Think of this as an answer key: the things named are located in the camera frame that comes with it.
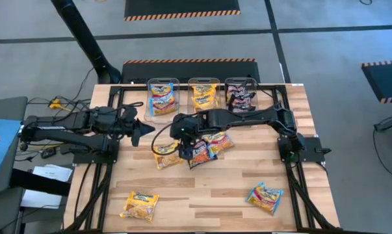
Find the wooden table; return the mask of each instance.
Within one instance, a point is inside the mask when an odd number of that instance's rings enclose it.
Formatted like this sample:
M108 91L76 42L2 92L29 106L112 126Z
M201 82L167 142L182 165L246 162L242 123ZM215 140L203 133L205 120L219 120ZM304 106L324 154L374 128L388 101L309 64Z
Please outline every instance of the wooden table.
M110 85L95 86L92 107L107 105L110 87ZM313 136L316 132L304 86L287 84L286 87L298 132L305 137ZM257 95L260 109L272 105L272 98L262 92L258 92ZM124 103L138 100L145 102L143 107L138 108L138 118L142 121L146 109L146 96L146 91L127 91L124 97ZM180 96L180 110L187 112L187 91L180 91ZM112 172L104 231L294 231L296 229L285 167L280 161L276 143L278 134L271 127L257 125L232 128L228 133L235 147L221 153L218 156L219 160L198 166L193 170L189 170L187 163L158 170L150 144L164 125L146 123L156 127L156 131L142 137L139 147L132 147L129 138L121 142L118 162ZM163 132L156 144L171 142L172 139L168 134L169 131ZM303 163L303 167L311 200L329 222L338 226L325 171L313 162ZM85 168L86 165L80 165L74 171L64 214L64 223L67 226L73 222L75 200ZM93 172L94 165L86 177L80 195L78 213L89 199ZM274 216L244 200L249 191L260 182L284 191ZM119 217L131 191L160 195L152 223ZM304 205L299 197L298 201L303 226L307 226ZM100 201L94 209L92 227L97 226L99 204Z

